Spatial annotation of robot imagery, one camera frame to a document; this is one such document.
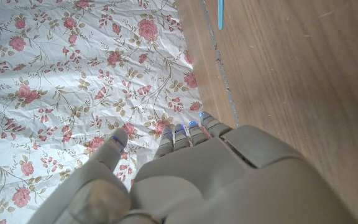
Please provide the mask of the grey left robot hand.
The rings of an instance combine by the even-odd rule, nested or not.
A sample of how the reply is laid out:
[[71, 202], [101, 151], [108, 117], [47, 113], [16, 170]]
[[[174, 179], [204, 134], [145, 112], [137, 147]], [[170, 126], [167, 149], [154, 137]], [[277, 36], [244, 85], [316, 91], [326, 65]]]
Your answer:
[[232, 129], [202, 112], [187, 128], [164, 128], [129, 189], [113, 174], [127, 141], [115, 130], [30, 222], [356, 222], [298, 151], [253, 126]]

